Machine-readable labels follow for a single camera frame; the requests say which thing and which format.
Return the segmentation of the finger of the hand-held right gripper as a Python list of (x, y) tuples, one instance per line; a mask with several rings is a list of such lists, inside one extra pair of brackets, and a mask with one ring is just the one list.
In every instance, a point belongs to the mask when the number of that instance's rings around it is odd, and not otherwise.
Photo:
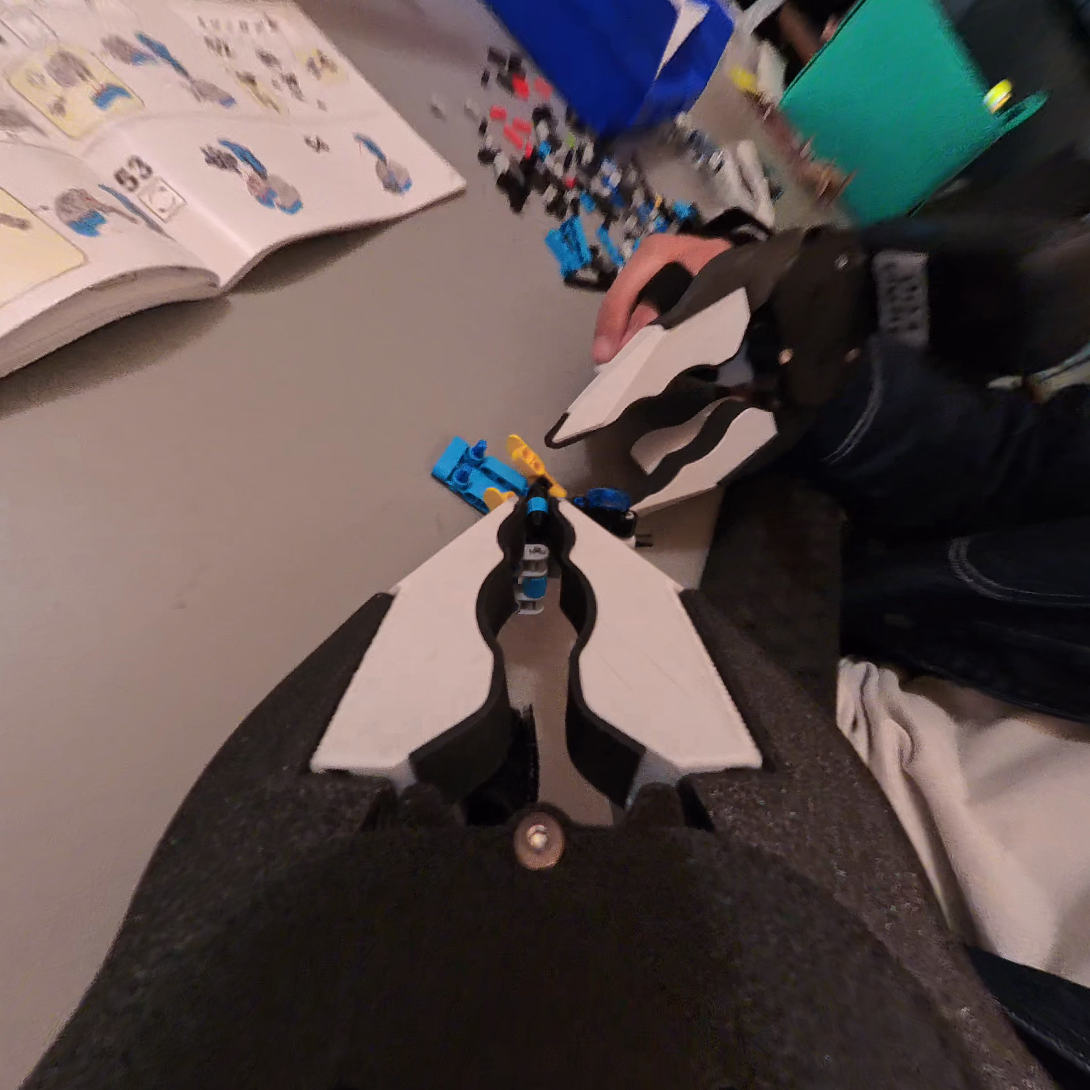
[(682, 320), (647, 325), (600, 367), (544, 443), (552, 449), (579, 443), (617, 423), (635, 403), (657, 398), (678, 377), (718, 368), (743, 346), (750, 320), (748, 293), (738, 288)]
[(777, 437), (776, 417), (737, 398), (711, 402), (688, 421), (651, 429), (631, 448), (644, 475), (635, 514), (652, 514), (713, 491)]

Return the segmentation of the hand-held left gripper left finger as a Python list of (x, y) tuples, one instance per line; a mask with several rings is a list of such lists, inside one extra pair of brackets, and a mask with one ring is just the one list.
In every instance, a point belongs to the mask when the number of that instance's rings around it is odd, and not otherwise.
[(509, 499), (378, 595), (382, 620), (308, 770), (467, 799), (508, 754), (512, 711), (498, 635), (514, 615), (523, 506)]

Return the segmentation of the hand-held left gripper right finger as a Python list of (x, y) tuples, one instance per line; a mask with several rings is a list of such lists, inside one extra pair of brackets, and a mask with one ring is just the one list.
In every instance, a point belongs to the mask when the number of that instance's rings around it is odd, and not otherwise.
[(762, 753), (685, 603), (685, 589), (570, 501), (555, 505), (559, 605), (576, 634), (565, 744), (613, 806), (647, 785), (760, 770)]

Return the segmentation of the black blue domed brick assembly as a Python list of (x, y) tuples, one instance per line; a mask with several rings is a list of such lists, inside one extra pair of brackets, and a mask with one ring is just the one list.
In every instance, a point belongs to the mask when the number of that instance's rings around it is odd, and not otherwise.
[[(525, 543), (514, 570), (514, 606), (519, 615), (535, 616), (543, 611), (548, 583), (560, 576), (560, 569), (552, 549), (552, 498), (543, 480), (529, 487), (525, 500)], [(568, 500), (627, 546), (637, 550), (652, 547), (653, 537), (638, 530), (638, 517), (627, 492), (592, 487)]]

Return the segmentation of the yellow blue brick assembly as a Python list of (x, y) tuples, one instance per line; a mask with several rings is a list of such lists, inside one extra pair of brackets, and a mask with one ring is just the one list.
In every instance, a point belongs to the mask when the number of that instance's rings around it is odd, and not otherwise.
[(455, 437), (431, 468), (429, 475), (482, 514), (509, 499), (525, 499), (536, 485), (542, 485), (552, 499), (568, 496), (564, 485), (521, 436), (509, 435), (506, 450), (507, 461), (502, 461), (489, 453), (488, 443), (467, 443)]

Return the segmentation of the person's right forearm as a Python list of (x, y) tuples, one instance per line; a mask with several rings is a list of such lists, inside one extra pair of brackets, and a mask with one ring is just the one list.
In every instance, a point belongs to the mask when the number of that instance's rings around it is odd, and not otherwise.
[(873, 338), (790, 461), (879, 533), (967, 534), (1089, 513), (1088, 384), (1043, 402)]

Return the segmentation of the grey desk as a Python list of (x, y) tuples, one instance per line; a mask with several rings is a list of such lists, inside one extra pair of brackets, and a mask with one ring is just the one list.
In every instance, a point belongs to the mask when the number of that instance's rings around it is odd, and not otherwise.
[(477, 2), (310, 2), (467, 178), (377, 233), (266, 259), (2, 382), (2, 1088), (102, 962), (225, 739), (474, 514), (455, 435), (538, 443), (590, 378), (564, 286), (462, 113), (505, 34)]

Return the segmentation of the person's right hand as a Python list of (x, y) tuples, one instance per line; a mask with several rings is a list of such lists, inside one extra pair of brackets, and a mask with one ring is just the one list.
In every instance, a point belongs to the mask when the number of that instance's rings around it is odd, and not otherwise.
[(729, 249), (729, 240), (722, 238), (663, 234), (647, 238), (603, 296), (595, 322), (591, 352), (593, 363), (604, 365), (611, 361), (635, 334), (659, 316), (657, 308), (638, 302), (638, 296), (661, 269), (678, 264), (695, 275)]

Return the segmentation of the pile of loose bricks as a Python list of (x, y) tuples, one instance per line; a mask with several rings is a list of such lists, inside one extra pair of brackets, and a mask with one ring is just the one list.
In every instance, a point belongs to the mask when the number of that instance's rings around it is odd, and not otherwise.
[(510, 211), (548, 219), (544, 244), (567, 287), (604, 292), (647, 238), (704, 223), (695, 204), (661, 193), (633, 156), (614, 155), (521, 52), (489, 46), (476, 93), (462, 107), (476, 160)]

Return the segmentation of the green plastic bin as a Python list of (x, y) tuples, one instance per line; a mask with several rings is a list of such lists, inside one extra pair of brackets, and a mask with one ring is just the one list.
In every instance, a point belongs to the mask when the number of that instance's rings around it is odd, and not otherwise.
[(848, 178), (849, 216), (876, 225), (915, 211), (1047, 100), (1037, 90), (995, 107), (993, 90), (938, 2), (865, 1), (778, 109)]

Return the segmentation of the blue plastic bin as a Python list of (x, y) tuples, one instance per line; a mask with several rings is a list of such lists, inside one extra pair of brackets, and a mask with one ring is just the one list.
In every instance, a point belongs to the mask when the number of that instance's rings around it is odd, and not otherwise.
[(729, 2), (487, 1), (589, 129), (661, 128), (706, 89), (735, 29)]

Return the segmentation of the white garment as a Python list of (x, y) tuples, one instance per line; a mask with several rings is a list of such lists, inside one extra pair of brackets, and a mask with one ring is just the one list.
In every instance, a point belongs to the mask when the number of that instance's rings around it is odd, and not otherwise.
[(1089, 985), (1088, 726), (844, 657), (836, 720), (950, 928)]

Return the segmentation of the open instruction booklet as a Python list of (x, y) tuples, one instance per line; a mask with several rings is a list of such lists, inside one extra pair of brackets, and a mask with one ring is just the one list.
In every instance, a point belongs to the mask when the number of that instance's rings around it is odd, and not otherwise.
[(2, 2), (1, 375), (465, 186), (291, 2)]

